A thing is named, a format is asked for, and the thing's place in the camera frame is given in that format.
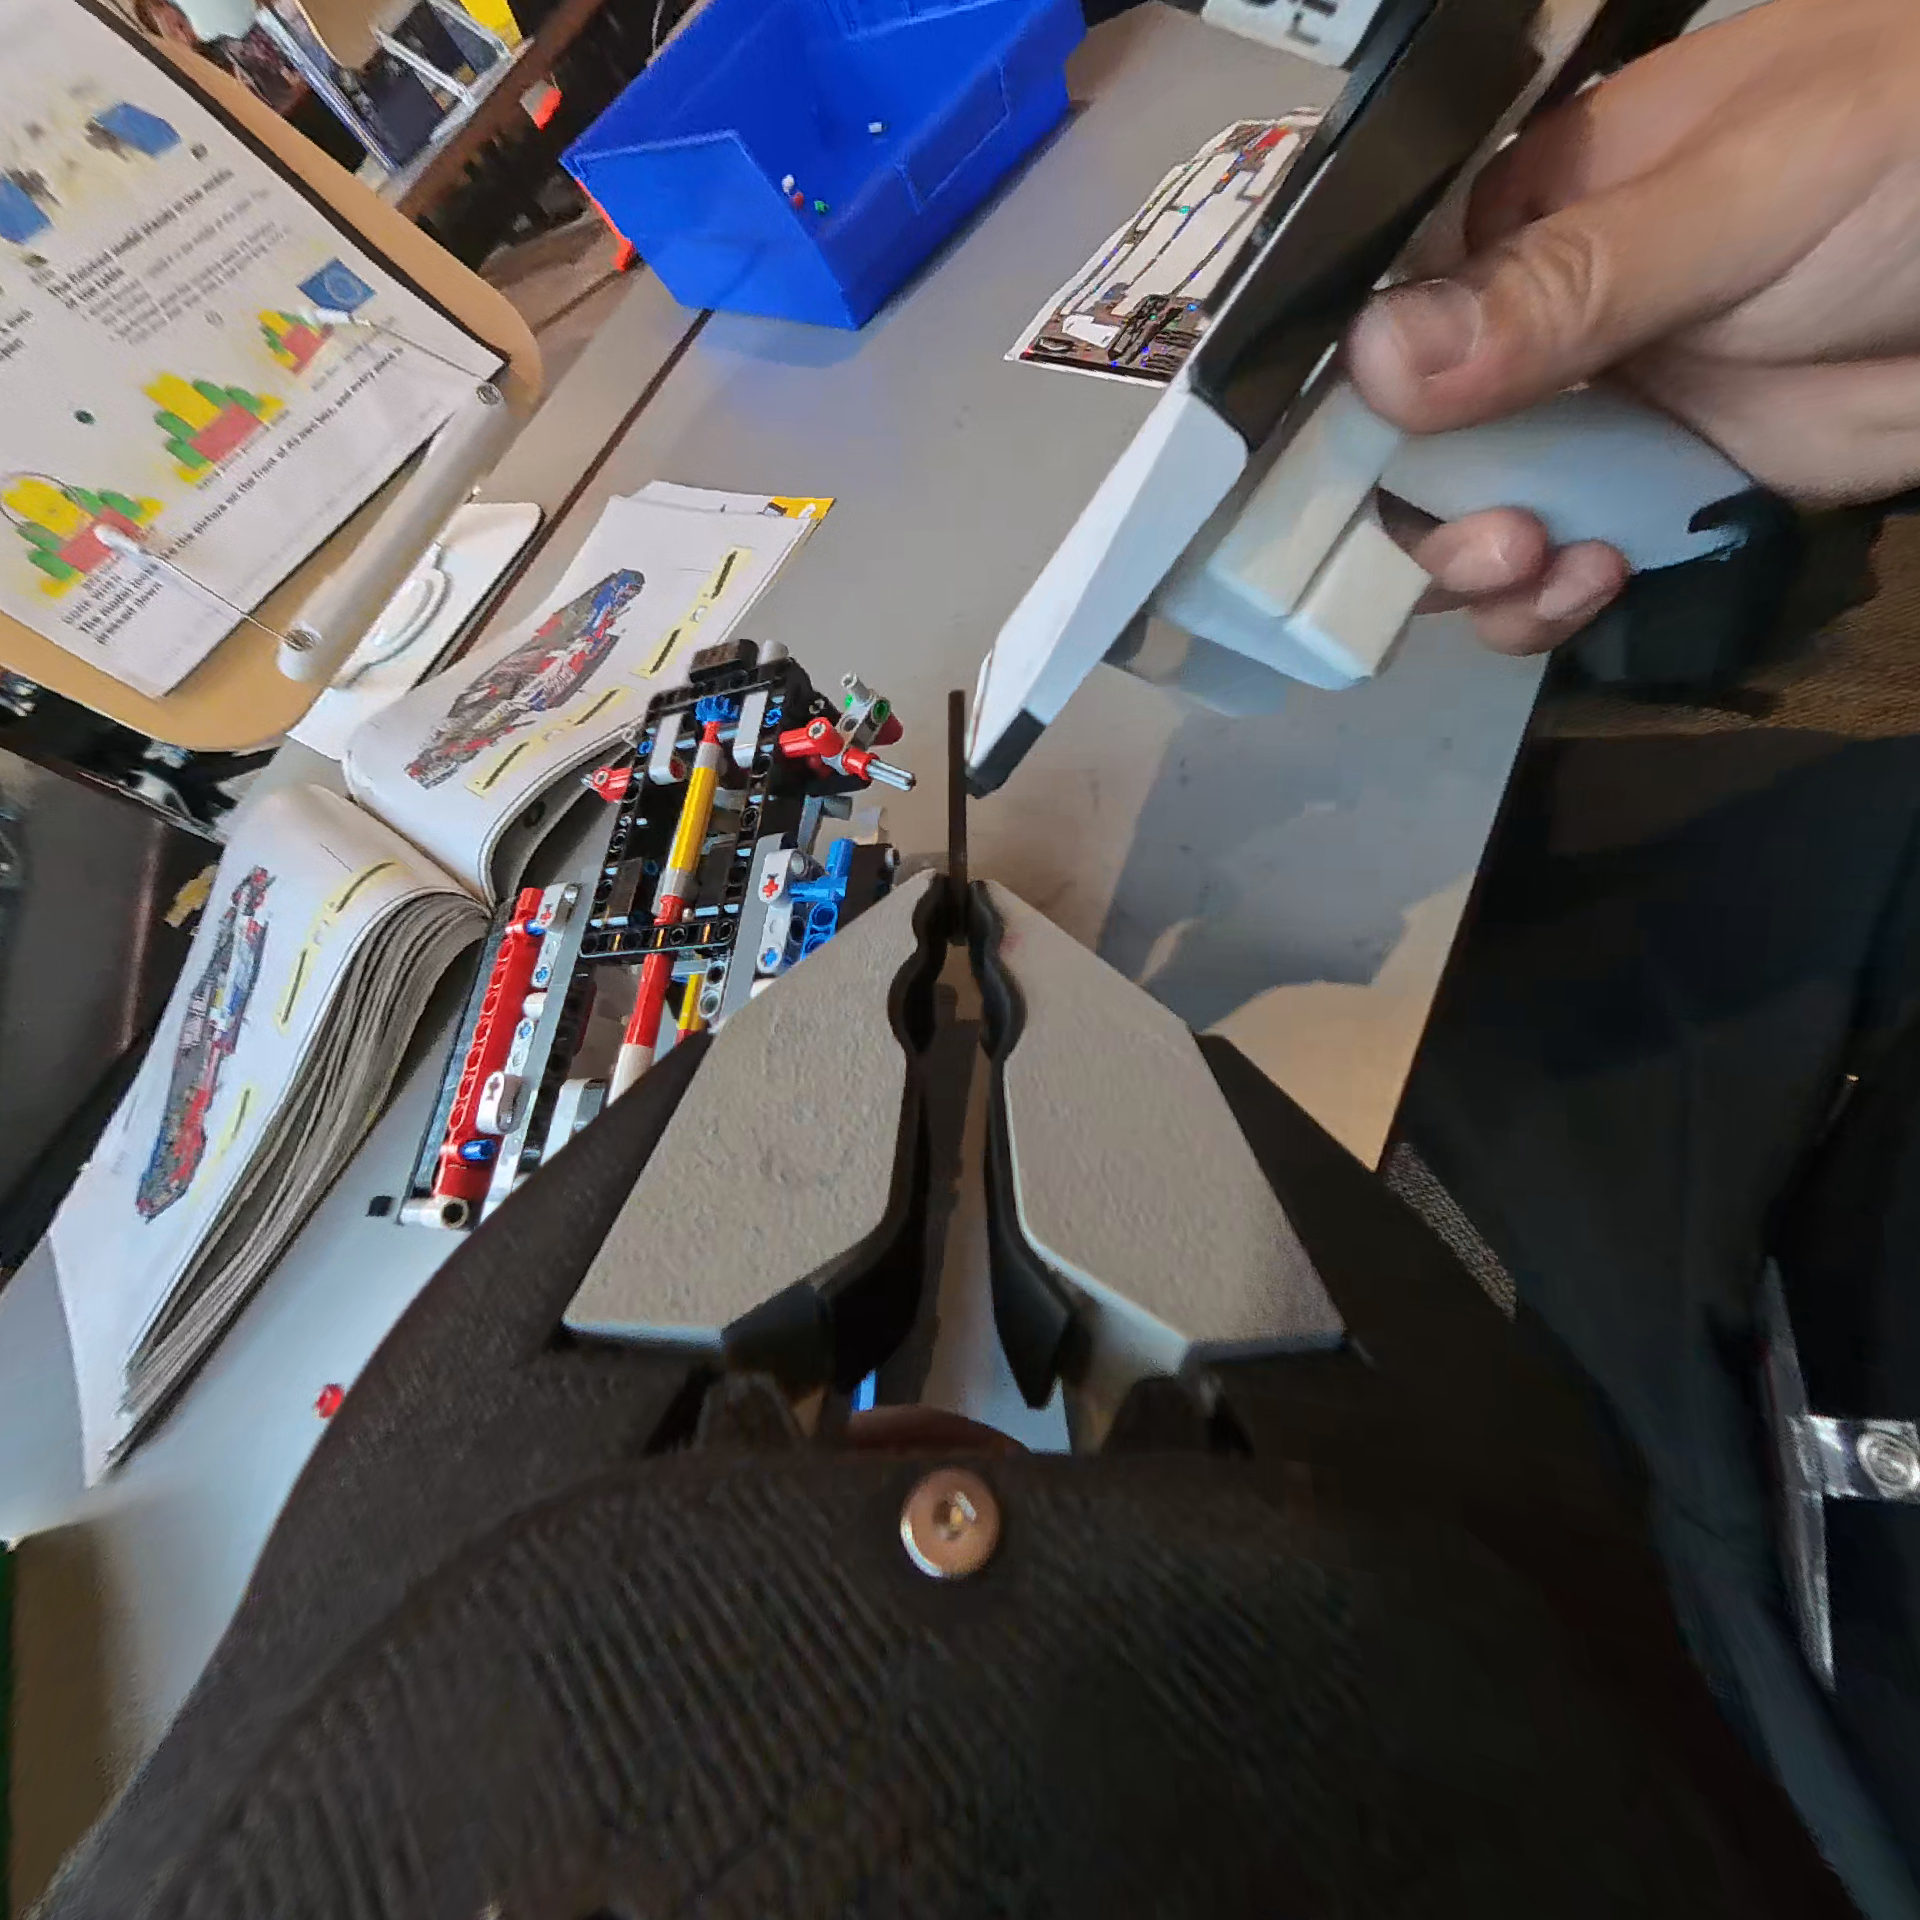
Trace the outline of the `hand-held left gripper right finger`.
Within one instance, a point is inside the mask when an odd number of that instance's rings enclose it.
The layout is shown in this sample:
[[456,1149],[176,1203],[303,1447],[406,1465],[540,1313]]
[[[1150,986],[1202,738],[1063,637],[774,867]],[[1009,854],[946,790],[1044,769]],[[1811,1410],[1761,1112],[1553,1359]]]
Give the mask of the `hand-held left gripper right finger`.
[[968,891],[995,1327],[1024,1405],[1337,1352],[1347,1327],[1165,1004],[995,880]]

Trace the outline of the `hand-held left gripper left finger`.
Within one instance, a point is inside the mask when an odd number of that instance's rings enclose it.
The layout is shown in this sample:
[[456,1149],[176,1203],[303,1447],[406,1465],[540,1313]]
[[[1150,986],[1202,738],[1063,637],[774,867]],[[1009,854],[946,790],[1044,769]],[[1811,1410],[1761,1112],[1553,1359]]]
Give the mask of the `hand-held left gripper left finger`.
[[949,876],[909,876],[728,1021],[565,1308],[659,1357],[849,1392],[912,1331]]

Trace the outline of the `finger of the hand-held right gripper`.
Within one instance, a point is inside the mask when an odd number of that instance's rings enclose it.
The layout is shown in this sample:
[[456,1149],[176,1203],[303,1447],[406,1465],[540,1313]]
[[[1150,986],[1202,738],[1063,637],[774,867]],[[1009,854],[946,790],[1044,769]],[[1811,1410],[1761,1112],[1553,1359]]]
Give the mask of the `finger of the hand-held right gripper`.
[[1354,391],[1315,392],[1261,448],[1201,392],[1166,391],[981,664],[968,795],[1007,784],[1186,557],[1226,545],[1289,606],[1379,486],[1381,421]]
[[1278,712],[1297,688],[1366,684],[1395,655],[1429,574],[1379,514],[1358,514],[1282,605],[1221,542],[1189,554],[1111,649],[1135,681],[1226,718]]

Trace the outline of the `holographic sticker sheet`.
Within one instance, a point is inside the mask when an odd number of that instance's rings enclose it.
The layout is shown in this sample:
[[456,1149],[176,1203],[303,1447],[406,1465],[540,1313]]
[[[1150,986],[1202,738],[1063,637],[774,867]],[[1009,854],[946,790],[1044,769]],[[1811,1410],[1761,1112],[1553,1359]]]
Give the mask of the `holographic sticker sheet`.
[[1173,382],[1320,123],[1318,111],[1293,111],[1213,134],[1068,276],[1007,362],[1129,387]]

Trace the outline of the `toy brick race car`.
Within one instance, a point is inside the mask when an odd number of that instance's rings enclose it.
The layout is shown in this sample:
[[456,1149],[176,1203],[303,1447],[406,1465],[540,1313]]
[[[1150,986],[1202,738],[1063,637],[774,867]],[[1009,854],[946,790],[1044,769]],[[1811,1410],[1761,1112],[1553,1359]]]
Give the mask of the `toy brick race car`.
[[701,653],[576,780],[586,863],[492,911],[414,1167],[370,1212],[474,1230],[676,1045],[895,887],[903,720],[770,643]]

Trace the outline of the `grey desk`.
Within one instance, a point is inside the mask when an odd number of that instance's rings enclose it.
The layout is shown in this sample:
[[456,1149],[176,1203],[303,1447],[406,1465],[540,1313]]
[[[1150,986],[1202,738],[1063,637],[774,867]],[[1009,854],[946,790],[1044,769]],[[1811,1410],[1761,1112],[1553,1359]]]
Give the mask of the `grey desk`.
[[[746,632],[895,698],[921,788],[901,851],[944,853],[949,693],[981,661],[1149,391],[1009,362],[1041,302],[1166,168],[1341,77],[1142,6],[1068,63],[1073,114],[881,319],[839,333],[695,316],[643,273],[515,448],[552,539],[506,601],[559,584],[604,504],[664,478],[834,498]],[[1101,668],[1007,786],[973,861],[1189,1025],[1228,1038],[1363,1164],[1402,1093],[1540,684],[1458,619],[1416,623],[1374,684],[1224,720]],[[448,1237],[369,1219],[420,1142],[459,989],[326,1205],[176,1416],[99,1491],[50,1250],[5,1291],[5,1532],[24,1536],[21,1730],[128,1770],[166,1728],[312,1452]]]

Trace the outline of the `person's right hand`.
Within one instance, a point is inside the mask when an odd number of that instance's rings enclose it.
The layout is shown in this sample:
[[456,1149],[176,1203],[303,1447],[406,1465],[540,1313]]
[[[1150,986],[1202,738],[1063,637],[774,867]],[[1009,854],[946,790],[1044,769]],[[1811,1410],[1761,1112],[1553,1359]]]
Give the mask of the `person's right hand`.
[[1918,6],[1756,5],[1567,100],[1342,360],[1409,436],[1611,382],[1798,506],[1915,493]]

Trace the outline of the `open instruction booklet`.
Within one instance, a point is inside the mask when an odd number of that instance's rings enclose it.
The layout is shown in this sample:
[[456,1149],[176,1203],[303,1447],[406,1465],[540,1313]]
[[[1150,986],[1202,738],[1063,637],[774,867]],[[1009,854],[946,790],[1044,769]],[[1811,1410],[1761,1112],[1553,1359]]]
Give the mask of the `open instruction booklet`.
[[50,1228],[81,1473],[156,1428],[355,1159],[445,972],[588,763],[742,625],[825,496],[614,498],[518,628],[242,808],[156,1036]]

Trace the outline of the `person's dark clothing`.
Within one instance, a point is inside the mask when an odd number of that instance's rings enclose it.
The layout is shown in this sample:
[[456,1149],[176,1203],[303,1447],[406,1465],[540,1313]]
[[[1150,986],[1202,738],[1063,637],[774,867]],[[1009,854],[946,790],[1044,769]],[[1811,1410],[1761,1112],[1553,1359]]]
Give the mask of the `person's dark clothing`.
[[1916,1916],[1916,732],[1537,720],[1402,1141],[1608,1405],[1718,1705]]

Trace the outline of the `blue plastic bin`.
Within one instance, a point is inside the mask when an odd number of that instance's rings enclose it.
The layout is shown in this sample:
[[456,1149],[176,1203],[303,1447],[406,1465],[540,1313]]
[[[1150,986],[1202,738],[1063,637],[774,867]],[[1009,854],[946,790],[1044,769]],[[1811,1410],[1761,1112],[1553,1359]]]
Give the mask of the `blue plastic bin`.
[[699,6],[563,162],[672,299],[857,331],[1070,108],[1077,3]]

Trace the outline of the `black toy car box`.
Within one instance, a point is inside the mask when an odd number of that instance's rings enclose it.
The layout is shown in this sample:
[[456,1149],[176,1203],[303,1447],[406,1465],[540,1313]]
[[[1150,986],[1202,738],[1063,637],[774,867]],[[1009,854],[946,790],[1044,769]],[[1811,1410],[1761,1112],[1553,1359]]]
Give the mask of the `black toy car box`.
[[28,1261],[132,1087],[180,976],[171,921],[220,846],[2,755],[2,1273]]

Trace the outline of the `clipboard with printed sheet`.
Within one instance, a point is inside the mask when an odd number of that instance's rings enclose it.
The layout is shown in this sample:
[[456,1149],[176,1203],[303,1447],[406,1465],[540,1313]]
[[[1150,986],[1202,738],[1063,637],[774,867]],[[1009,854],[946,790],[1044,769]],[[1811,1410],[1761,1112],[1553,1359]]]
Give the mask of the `clipboard with printed sheet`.
[[432,533],[500,459],[542,391],[542,356],[521,313],[373,188],[325,156],[209,63],[86,5],[124,37],[171,61],[186,85],[220,105],[308,184],[360,240],[414,276],[426,295],[506,359],[466,407],[173,694],[138,696],[85,668],[5,616],[5,671],[49,686],[110,720],[183,749],[252,749],[299,720],[401,584]]

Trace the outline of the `printed instruction sheet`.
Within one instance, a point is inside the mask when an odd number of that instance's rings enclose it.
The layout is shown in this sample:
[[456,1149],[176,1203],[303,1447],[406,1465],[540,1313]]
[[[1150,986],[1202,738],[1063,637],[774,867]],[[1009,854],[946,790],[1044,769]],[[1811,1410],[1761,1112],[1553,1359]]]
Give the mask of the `printed instruction sheet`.
[[509,360],[86,5],[5,5],[5,616],[186,682]]

